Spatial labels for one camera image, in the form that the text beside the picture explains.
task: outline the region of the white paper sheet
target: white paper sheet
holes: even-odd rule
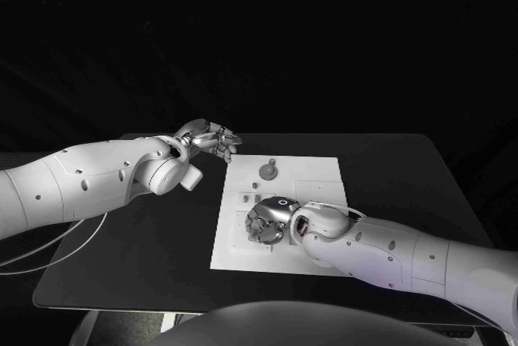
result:
[[[259,167],[275,160],[278,175],[265,181],[259,177]],[[285,196],[301,203],[307,200],[346,206],[340,168],[334,157],[284,157],[232,155],[226,168],[216,239],[212,250],[210,268],[267,273],[295,273],[303,275],[345,276],[334,268],[319,267],[306,253],[290,245],[288,232],[283,241],[265,246],[248,241],[244,226],[245,216],[259,199]]]

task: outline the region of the robotic hand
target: robotic hand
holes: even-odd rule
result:
[[[0,239],[98,216],[177,184],[192,190],[203,174],[189,160],[203,151],[229,163],[241,143],[231,130],[197,119],[173,137],[76,145],[0,171]]]
[[[278,196],[254,206],[245,225],[252,242],[271,245],[288,232],[320,267],[381,288],[448,300],[518,339],[518,252],[444,240],[347,207],[316,201],[301,206]]]

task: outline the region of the black background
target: black background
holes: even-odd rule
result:
[[[0,0],[0,151],[170,133],[194,118],[236,133],[422,133],[496,247],[516,250],[516,10]]]

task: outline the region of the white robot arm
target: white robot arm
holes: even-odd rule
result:
[[[239,143],[231,130],[197,119],[173,137],[76,145],[0,171],[0,239],[98,216],[177,184],[192,190],[203,175],[189,159],[205,151],[229,163]]]
[[[246,216],[254,242],[288,232],[313,263],[398,291],[440,297],[518,339],[518,252],[444,240],[352,210],[290,198],[262,200]]]

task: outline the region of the black table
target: black table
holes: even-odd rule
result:
[[[166,134],[127,134],[121,139]],[[492,247],[428,138],[414,134],[242,134],[239,154],[337,157],[350,207],[434,236]],[[147,194],[106,216],[88,246],[52,266],[33,302],[60,309],[203,313],[262,300],[330,303],[424,324],[483,325],[447,301],[353,278],[210,270],[226,164],[202,153],[203,179]],[[55,258],[92,234],[101,216],[66,236]]]

